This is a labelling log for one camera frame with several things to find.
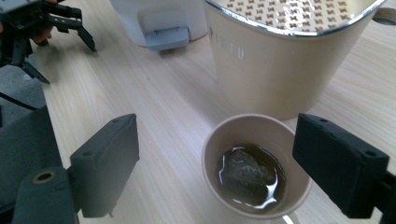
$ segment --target large paper cup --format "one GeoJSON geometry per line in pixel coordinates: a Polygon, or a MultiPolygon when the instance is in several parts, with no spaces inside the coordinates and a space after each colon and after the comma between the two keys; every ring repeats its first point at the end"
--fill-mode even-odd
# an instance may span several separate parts
{"type": "Polygon", "coordinates": [[[205,0],[219,85],[244,113],[296,117],[384,0],[205,0]]]}

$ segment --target white appliance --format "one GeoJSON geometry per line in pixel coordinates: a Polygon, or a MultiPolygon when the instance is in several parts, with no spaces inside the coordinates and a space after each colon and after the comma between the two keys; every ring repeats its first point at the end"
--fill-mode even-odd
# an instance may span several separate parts
{"type": "Polygon", "coordinates": [[[202,0],[110,0],[128,36],[150,50],[175,49],[207,33],[202,0]]]}

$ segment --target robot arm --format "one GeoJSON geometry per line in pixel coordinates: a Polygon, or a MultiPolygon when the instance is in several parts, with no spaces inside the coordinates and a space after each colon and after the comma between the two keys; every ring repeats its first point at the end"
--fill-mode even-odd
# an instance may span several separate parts
{"type": "Polygon", "coordinates": [[[55,26],[62,33],[68,33],[69,29],[77,30],[84,43],[95,51],[95,43],[82,25],[82,14],[78,8],[43,0],[3,0],[0,1],[0,22],[4,26],[0,34],[0,67],[8,64],[18,66],[30,77],[45,83],[49,82],[25,60],[33,53],[29,38],[43,29],[55,26]]]}

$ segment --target white container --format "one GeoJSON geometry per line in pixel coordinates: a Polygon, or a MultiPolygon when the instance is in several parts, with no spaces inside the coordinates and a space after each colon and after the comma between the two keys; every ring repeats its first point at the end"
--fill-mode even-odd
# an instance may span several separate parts
{"type": "Polygon", "coordinates": [[[147,47],[147,36],[161,30],[185,27],[188,40],[207,33],[201,0],[110,0],[128,36],[147,47]]]}

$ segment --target table surface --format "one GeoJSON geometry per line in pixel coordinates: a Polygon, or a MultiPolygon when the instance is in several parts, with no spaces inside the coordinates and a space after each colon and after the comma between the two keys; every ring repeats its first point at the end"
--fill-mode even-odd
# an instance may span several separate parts
{"type": "MultiPolygon", "coordinates": [[[[151,52],[135,45],[108,0],[66,1],[82,9],[94,36],[91,52],[76,32],[53,31],[35,47],[50,118],[63,159],[107,122],[136,113],[140,161],[114,209],[114,217],[81,223],[284,223],[240,217],[207,187],[203,144],[222,120],[239,112],[222,97],[208,36],[186,48],[151,52]]],[[[385,7],[396,8],[391,0],[385,7]]],[[[306,113],[339,124],[388,153],[396,173],[396,26],[371,21],[326,90],[306,113]]],[[[295,129],[297,119],[284,120],[295,129]]],[[[348,220],[314,184],[290,218],[294,223],[377,223],[380,212],[348,220]]]]}

